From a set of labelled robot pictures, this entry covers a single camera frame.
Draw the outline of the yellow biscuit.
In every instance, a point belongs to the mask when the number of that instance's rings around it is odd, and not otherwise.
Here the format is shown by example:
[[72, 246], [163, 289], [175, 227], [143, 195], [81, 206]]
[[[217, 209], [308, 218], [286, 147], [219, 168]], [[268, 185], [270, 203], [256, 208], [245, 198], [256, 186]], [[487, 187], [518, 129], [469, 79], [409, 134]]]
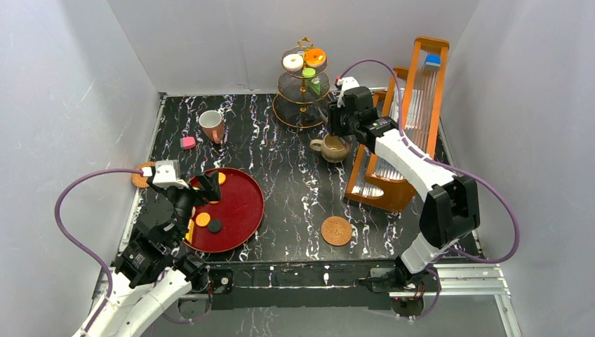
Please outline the yellow biscuit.
[[210, 221], [211, 221], [211, 216], [209, 213], [206, 213], [206, 212], [199, 213], [194, 218], [195, 224], [199, 227], [207, 227]]
[[224, 173], [219, 172], [218, 173], [218, 183], [219, 185], [223, 185], [226, 182], [226, 175]]

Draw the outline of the black sandwich cookie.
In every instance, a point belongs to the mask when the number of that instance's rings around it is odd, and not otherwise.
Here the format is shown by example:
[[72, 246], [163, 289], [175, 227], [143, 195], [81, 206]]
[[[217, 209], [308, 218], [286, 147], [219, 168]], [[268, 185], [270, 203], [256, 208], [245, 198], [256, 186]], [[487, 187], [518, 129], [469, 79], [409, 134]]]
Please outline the black sandwich cookie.
[[210, 233], [218, 233], [222, 229], [222, 223], [219, 219], [212, 219], [207, 224], [207, 228]]

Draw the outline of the green triangular cake slice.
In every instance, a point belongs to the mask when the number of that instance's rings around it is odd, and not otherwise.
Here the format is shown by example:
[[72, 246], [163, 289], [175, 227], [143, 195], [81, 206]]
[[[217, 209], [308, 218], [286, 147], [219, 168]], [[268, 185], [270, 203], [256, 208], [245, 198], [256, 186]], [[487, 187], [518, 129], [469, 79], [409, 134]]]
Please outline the green triangular cake slice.
[[309, 78], [307, 80], [307, 85], [314, 94], [320, 95], [320, 93], [321, 93], [320, 77]]

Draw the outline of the green macaron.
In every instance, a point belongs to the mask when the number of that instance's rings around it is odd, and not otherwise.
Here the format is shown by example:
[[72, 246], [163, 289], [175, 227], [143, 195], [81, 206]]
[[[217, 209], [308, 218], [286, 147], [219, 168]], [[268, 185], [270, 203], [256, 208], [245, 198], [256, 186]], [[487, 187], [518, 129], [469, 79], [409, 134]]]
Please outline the green macaron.
[[316, 70], [314, 68], [310, 68], [310, 67], [303, 68], [302, 76], [306, 79], [313, 78], [316, 76]]

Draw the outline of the orange donut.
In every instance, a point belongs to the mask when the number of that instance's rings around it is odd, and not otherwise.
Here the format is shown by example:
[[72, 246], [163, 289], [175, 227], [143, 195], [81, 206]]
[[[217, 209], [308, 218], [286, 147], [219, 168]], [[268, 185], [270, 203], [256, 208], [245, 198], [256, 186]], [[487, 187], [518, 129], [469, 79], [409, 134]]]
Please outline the orange donut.
[[311, 48], [305, 51], [304, 62], [311, 68], [321, 67], [326, 64], [326, 53], [320, 48]]

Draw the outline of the white donut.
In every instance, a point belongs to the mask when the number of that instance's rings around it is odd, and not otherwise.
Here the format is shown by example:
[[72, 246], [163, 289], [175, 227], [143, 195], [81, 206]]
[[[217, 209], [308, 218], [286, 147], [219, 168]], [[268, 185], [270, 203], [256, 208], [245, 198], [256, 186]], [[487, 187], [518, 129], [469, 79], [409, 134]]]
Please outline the white donut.
[[282, 66], [288, 72], [300, 71], [304, 66], [304, 58], [299, 53], [288, 54], [283, 57]]

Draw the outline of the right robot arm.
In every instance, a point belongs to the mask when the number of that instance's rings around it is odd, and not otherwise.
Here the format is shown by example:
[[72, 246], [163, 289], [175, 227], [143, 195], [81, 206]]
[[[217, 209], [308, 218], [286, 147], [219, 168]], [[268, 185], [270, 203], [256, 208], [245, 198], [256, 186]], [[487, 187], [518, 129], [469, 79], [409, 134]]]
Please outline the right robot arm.
[[341, 87], [329, 105], [328, 129], [334, 136], [354, 136], [373, 154], [391, 164], [422, 197], [420, 232], [395, 261], [394, 271], [370, 282], [388, 279], [412, 291], [422, 283], [428, 266], [480, 224], [477, 182], [456, 175], [423, 154], [391, 117], [379, 117], [365, 86]]

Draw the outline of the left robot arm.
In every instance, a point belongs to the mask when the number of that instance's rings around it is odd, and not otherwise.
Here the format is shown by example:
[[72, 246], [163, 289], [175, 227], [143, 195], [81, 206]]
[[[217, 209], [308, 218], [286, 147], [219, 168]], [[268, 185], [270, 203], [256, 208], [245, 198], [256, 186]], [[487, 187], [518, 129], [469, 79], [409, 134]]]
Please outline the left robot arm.
[[75, 336], [140, 336], [180, 297], [212, 288], [205, 263], [190, 253], [174, 252], [189, 232], [194, 209], [220, 201], [218, 171], [185, 180], [176, 161], [158, 161], [131, 172], [166, 198], [166, 217], [151, 217], [148, 227], [139, 223], [112, 269], [73, 236], [67, 237], [99, 262], [107, 276], [105, 292]]

